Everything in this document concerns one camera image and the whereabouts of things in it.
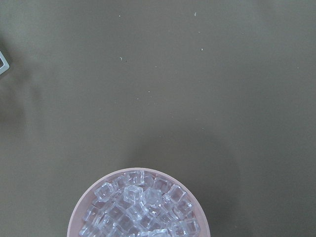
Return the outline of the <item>pile of clear ice cubes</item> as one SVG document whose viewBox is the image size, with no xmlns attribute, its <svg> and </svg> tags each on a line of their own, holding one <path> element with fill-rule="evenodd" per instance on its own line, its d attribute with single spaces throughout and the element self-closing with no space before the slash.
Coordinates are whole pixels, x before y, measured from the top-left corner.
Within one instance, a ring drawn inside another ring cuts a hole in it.
<svg viewBox="0 0 316 237">
<path fill-rule="evenodd" d="M 144 170 L 123 173 L 94 190 L 81 237 L 197 237 L 187 192 Z"/>
</svg>

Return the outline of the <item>pink bowl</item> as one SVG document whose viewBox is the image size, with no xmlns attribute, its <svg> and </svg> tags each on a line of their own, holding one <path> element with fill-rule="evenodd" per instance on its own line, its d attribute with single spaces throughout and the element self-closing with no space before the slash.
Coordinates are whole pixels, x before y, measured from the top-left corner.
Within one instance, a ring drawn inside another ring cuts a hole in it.
<svg viewBox="0 0 316 237">
<path fill-rule="evenodd" d="M 68 237 L 78 237 L 79 231 L 84 225 L 84 221 L 82 220 L 82 216 L 87 211 L 88 207 L 91 205 L 93 199 L 94 199 L 94 190 L 101 186 L 104 182 L 108 182 L 113 180 L 114 178 L 118 177 L 120 174 L 127 173 L 129 171 L 136 171 L 136 170 L 143 170 L 155 175 L 163 176 L 166 179 L 170 180 L 172 183 L 179 185 L 183 190 L 185 190 L 188 194 L 188 199 L 193 203 L 194 205 L 194 215 L 197 219 L 197 222 L 200 226 L 200 233 L 199 235 L 201 237 L 210 237 L 211 232 L 209 228 L 209 224 L 206 218 L 206 215 L 203 211 L 203 208 L 201 207 L 200 203 L 196 199 L 196 197 L 191 193 L 191 191 L 185 187 L 180 181 L 173 178 L 172 176 L 165 174 L 161 171 L 150 169 L 150 168 L 143 168 L 143 167 L 133 167 L 133 168 L 126 168 L 114 171 L 112 173 L 109 173 L 99 180 L 97 180 L 95 183 L 93 183 L 86 191 L 85 193 L 80 197 L 78 200 L 76 206 L 73 209 L 73 212 L 71 214 L 68 229 L 67 229 L 67 236 Z"/>
</svg>

